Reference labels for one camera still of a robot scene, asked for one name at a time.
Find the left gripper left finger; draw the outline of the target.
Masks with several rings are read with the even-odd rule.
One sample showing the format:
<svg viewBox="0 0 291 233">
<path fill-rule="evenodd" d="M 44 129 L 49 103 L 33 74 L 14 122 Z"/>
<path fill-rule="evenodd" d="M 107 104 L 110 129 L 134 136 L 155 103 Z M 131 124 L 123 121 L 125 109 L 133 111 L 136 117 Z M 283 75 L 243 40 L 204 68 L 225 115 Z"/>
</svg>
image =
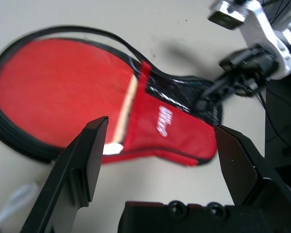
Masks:
<svg viewBox="0 0 291 233">
<path fill-rule="evenodd" d="M 62 151 L 21 231 L 69 233 L 76 214 L 93 200 L 106 138 L 108 118 L 86 124 Z"/>
</svg>

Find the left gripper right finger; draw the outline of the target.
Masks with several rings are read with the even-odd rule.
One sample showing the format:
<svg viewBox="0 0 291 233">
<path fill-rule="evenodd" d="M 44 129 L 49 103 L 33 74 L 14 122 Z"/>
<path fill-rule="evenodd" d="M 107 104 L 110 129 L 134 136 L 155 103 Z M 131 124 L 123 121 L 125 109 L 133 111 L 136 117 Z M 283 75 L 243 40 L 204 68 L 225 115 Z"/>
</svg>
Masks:
<svg viewBox="0 0 291 233">
<path fill-rule="evenodd" d="M 291 190 L 247 136 L 223 125 L 214 130 L 222 175 L 235 205 L 273 200 L 291 206 Z"/>
</svg>

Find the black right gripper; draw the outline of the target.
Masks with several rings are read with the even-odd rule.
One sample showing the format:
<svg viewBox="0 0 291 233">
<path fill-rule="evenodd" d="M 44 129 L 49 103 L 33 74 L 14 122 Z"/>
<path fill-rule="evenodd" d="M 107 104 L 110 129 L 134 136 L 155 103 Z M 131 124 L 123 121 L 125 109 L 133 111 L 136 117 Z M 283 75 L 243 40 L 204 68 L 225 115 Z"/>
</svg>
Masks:
<svg viewBox="0 0 291 233">
<path fill-rule="evenodd" d="M 227 73 L 199 95 L 195 110 L 209 111 L 234 93 L 252 97 L 266 87 L 279 68 L 276 55 L 262 46 L 235 51 L 222 59 L 219 66 Z"/>
</svg>

